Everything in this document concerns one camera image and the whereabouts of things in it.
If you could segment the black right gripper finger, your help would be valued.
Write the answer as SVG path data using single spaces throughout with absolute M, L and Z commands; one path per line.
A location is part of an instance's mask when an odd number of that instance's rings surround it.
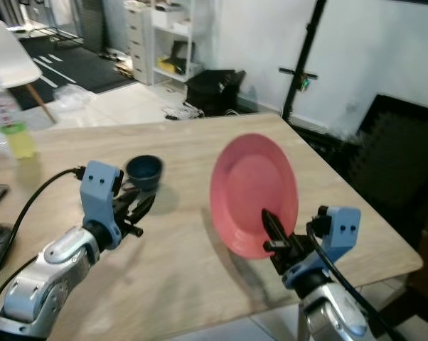
M 262 224 L 268 234 L 264 247 L 288 247 L 289 240 L 279 218 L 267 209 L 262 209 Z

